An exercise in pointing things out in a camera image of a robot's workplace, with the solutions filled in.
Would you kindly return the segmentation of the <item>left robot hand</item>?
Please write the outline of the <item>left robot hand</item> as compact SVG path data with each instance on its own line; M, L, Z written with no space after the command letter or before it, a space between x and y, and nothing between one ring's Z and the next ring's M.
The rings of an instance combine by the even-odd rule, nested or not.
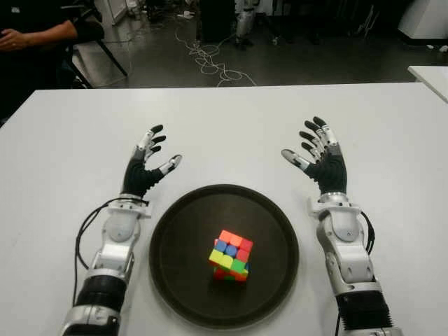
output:
M175 155L156 169L146 169L147 160L161 150L159 143L166 139L165 135L156 136L162 130L163 125L153 126L134 147L122 182L122 196L141 199L148 190L179 166L182 156Z

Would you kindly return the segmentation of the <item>person bare hand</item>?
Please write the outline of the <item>person bare hand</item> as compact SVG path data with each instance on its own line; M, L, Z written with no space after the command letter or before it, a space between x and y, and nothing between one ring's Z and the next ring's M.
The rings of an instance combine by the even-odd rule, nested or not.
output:
M0 51L13 52L26 49L30 46L29 36L14 29L1 31Z

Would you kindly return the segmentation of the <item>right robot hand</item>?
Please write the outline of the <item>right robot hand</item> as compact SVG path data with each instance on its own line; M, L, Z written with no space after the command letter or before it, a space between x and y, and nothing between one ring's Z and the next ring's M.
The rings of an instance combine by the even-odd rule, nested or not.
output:
M300 131L304 141L301 147L311 155L309 161L290 149L281 155L318 184L321 194L347 192L347 168L339 141L329 124L315 116L306 120L304 126L312 133Z

